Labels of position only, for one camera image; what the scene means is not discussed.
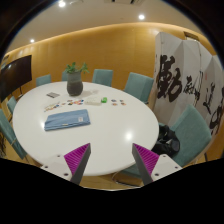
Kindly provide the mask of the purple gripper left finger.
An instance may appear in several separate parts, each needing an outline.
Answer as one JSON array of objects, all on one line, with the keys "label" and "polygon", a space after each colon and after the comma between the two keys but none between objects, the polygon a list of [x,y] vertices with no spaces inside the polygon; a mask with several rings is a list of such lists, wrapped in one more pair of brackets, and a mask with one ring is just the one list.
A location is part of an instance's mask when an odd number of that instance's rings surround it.
[{"label": "purple gripper left finger", "polygon": [[64,158],[72,173],[71,182],[79,184],[91,154],[89,143],[67,153]]}]

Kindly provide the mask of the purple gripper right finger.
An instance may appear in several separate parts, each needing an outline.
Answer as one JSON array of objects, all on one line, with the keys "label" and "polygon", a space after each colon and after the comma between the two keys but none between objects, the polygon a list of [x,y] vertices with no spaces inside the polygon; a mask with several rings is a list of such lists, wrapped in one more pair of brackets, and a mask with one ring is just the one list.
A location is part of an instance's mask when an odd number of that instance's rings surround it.
[{"label": "purple gripper right finger", "polygon": [[137,164],[144,185],[153,182],[152,171],[158,162],[159,155],[138,144],[132,145],[132,154]]}]

